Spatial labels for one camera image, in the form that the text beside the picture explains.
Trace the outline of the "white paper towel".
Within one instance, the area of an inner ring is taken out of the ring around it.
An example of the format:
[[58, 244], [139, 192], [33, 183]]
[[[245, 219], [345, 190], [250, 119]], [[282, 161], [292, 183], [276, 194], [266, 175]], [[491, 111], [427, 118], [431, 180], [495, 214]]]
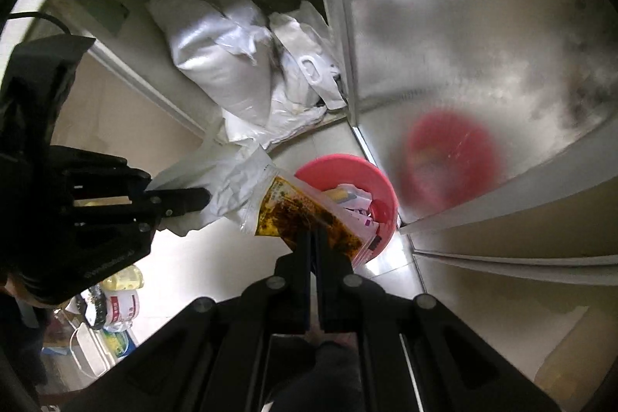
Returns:
[[211, 201], [200, 211], [165, 217], [158, 228], [184, 236], [226, 217], [242, 223], [242, 207], [261, 182], [271, 159], [251, 139], [220, 144], [206, 140], [197, 151], [158, 173], [150, 190], [204, 188]]

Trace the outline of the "brown sauce packet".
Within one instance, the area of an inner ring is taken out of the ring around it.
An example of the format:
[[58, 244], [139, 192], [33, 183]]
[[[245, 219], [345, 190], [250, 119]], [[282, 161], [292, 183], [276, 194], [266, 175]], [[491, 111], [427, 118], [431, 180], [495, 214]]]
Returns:
[[376, 226], [274, 166], [265, 170], [240, 209], [240, 219], [244, 232], [282, 238], [290, 249], [309, 232], [319, 232], [327, 246], [348, 257], [354, 267], [369, 260], [380, 242]]

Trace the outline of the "red trash bucket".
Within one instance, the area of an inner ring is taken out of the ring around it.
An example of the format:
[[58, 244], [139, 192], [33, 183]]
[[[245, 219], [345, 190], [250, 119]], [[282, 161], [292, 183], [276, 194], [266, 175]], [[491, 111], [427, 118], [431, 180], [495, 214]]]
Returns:
[[397, 230], [398, 200], [387, 176], [369, 161], [347, 154], [312, 160], [294, 174], [350, 212], [374, 232], [374, 242], [359, 252], [353, 266], [377, 257]]

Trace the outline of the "white red labelled container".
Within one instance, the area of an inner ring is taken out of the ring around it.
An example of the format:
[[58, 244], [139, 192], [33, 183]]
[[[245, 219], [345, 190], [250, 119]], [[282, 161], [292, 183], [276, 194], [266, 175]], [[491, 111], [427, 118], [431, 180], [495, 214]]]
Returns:
[[103, 290], [100, 306], [103, 308], [103, 313], [96, 317], [96, 328], [110, 332], [126, 331], [139, 314], [138, 292]]

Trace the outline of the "white plastic bag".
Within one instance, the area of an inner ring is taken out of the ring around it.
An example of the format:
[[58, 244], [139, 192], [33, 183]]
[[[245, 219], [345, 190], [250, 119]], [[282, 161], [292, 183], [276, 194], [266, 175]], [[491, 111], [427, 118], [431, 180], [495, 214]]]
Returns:
[[271, 149], [346, 109], [333, 34], [307, 0], [264, 15], [253, 0], [149, 0], [176, 69], [224, 118], [224, 137]]

